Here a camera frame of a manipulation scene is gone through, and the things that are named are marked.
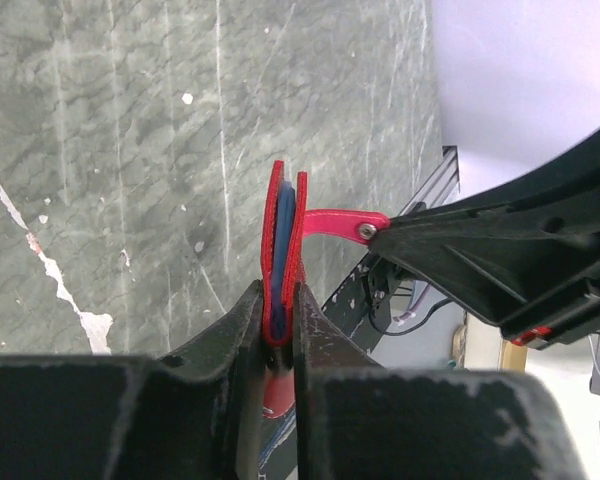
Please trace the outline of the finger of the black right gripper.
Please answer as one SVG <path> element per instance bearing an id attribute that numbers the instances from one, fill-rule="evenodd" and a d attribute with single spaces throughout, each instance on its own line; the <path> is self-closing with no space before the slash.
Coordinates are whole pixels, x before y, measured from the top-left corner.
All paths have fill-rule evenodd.
<path id="1" fill-rule="evenodd" d="M 370 250 L 516 344 L 600 330 L 600 129 L 541 167 L 393 218 Z"/>

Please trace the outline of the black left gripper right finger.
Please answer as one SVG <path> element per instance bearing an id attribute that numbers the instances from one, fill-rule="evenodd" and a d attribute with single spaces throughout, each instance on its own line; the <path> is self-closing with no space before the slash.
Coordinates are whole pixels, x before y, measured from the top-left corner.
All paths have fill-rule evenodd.
<path id="1" fill-rule="evenodd" d="M 388 369 L 294 295 L 302 479 L 581 479 L 559 409 L 534 377 Z"/>

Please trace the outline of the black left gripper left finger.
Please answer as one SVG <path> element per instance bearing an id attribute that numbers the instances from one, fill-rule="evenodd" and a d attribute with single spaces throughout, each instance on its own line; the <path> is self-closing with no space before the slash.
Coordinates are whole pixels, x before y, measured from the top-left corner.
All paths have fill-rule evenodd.
<path id="1" fill-rule="evenodd" d="M 254 479 L 263 292 L 161 357 L 0 355 L 0 479 Z"/>

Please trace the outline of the red card holder wallet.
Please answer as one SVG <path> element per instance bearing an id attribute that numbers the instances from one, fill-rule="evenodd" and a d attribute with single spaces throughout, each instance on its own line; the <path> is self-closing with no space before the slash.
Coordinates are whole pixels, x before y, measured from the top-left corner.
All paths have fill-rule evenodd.
<path id="1" fill-rule="evenodd" d="M 320 234 L 367 246 L 390 219 L 379 212 L 307 208 L 308 173 L 292 183 L 284 177 L 284 162 L 273 163 L 261 236 L 260 264 L 264 289 L 261 333 L 267 360 L 263 414 L 285 415 L 295 403 L 292 339 L 294 295 L 306 280 L 302 263 L 305 237 Z"/>

